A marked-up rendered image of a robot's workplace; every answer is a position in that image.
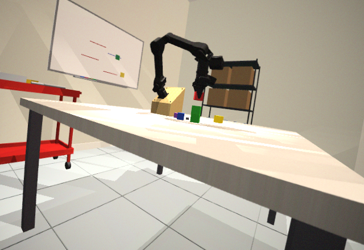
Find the green block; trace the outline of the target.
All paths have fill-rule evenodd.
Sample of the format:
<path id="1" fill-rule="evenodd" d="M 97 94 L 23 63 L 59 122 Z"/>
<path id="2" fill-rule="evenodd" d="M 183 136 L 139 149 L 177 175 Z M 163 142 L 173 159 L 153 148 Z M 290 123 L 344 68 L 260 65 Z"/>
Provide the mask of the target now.
<path id="1" fill-rule="evenodd" d="M 190 122 L 193 122 L 193 123 L 199 123 L 199 122 L 200 122 L 200 115 L 197 115 L 197 114 L 191 114 Z"/>
<path id="2" fill-rule="evenodd" d="M 201 106 L 193 106 L 192 105 L 192 111 L 191 114 L 197 114 L 200 115 L 201 114 Z"/>

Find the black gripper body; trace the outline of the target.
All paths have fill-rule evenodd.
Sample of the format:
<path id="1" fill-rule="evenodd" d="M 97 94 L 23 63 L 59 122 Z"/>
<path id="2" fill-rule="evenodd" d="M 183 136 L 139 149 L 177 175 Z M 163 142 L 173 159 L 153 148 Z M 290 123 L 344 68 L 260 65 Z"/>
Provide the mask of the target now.
<path id="1" fill-rule="evenodd" d="M 208 74 L 209 71 L 207 68 L 197 68 L 196 70 L 196 78 L 193 82 L 192 86 L 196 86 L 196 84 L 210 84 L 211 79 L 209 77 L 205 77 L 205 74 Z"/>

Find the blue block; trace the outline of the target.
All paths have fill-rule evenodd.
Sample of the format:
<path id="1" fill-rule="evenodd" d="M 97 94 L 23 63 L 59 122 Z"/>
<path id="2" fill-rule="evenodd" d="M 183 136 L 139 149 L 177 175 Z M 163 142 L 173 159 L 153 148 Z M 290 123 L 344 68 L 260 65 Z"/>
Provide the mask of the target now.
<path id="1" fill-rule="evenodd" d="M 178 113 L 177 113 L 177 119 L 178 119 L 178 120 L 184 120 L 184 113 L 180 113 L 180 112 L 178 112 Z"/>

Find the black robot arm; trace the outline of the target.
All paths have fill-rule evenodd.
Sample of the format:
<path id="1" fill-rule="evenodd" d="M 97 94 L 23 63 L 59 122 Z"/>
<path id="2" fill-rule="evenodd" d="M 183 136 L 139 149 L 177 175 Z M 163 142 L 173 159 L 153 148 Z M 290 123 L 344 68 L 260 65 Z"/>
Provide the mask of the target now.
<path id="1" fill-rule="evenodd" d="M 160 99 L 164 99 L 169 93 L 166 92 L 164 86 L 166 77 L 163 76 L 163 60 L 162 54 L 165 44 L 170 43 L 184 50 L 189 51 L 198 61 L 197 68 L 207 68 L 223 70 L 224 60 L 222 56 L 213 56 L 214 54 L 209 49 L 206 43 L 193 42 L 183 37 L 168 33 L 165 36 L 157 37 L 150 44 L 151 52 L 154 56 L 155 78 L 153 92 L 157 92 Z M 208 55 L 206 57 L 206 55 Z"/>

